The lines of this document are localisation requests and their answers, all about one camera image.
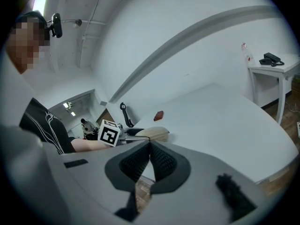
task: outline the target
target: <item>clear plastic bottle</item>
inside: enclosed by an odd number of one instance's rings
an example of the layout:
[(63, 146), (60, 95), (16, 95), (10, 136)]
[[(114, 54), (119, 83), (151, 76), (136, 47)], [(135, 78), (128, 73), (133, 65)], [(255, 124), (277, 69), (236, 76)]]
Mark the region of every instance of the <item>clear plastic bottle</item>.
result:
[(252, 66), (252, 67), (254, 67), (254, 66), (255, 66), (255, 60), (254, 60), (254, 58), (253, 58), (252, 53), (250, 52), (249, 47), (246, 45), (246, 43), (243, 43), (243, 44), (242, 44), (241, 50), (242, 50), (243, 57), (244, 57), (244, 59), (245, 59), (245, 62), (246, 62), (246, 64), (247, 64), (247, 66)]

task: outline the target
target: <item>seated person in background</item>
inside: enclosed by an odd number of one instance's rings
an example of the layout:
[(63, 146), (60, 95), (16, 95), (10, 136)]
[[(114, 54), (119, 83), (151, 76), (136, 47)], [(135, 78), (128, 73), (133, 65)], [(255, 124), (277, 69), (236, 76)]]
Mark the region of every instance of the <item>seated person in background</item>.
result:
[(86, 140), (97, 140), (98, 139), (98, 128), (94, 126), (90, 121), (86, 121), (83, 118), (81, 121), (81, 128), (83, 130), (83, 135)]
[[(16, 20), (7, 39), (6, 52), (10, 65), (15, 66), (20, 74), (32, 66), (33, 59), (38, 57), (39, 47), (49, 44), (50, 34), (46, 24), (39, 12), (27, 13)], [(20, 127), (35, 133), (41, 141), (52, 143), (59, 154), (110, 148), (98, 141), (76, 138), (70, 141), (61, 121), (34, 98), (22, 117)]]

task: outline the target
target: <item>red-brown object on table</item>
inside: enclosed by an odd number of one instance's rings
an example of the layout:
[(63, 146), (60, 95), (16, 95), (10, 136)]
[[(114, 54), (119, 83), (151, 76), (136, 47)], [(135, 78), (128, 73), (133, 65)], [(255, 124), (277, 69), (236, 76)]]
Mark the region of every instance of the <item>red-brown object on table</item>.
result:
[(159, 111), (156, 113), (155, 117), (154, 117), (154, 121), (157, 121), (157, 120), (161, 120), (164, 116), (164, 111)]

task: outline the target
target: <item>black shirt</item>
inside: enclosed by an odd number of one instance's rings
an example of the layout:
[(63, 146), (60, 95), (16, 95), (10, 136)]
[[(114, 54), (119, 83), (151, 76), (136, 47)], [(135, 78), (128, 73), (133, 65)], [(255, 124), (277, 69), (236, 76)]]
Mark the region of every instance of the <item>black shirt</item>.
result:
[(75, 152), (62, 122), (34, 98), (26, 108), (20, 127), (33, 132), (43, 142), (54, 144), (59, 154)]

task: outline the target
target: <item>tabletop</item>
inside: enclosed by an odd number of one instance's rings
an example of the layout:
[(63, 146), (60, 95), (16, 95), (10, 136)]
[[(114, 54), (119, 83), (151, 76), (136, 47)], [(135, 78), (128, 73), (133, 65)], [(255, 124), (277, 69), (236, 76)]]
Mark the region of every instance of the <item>tabletop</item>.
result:
[(280, 73), (286, 73), (300, 64), (300, 57), (297, 54), (282, 54), (278, 55), (285, 64), (282, 66), (272, 67), (271, 65), (261, 65), (259, 61), (256, 61), (256, 66), (248, 66), (249, 69), (254, 70), (267, 70)]
[[(158, 111), (162, 120), (153, 121)], [(264, 110), (216, 83), (159, 105), (135, 128), (162, 126), (169, 142), (213, 155), (259, 182), (298, 155), (288, 134)], [(151, 165), (143, 176), (154, 179)]]

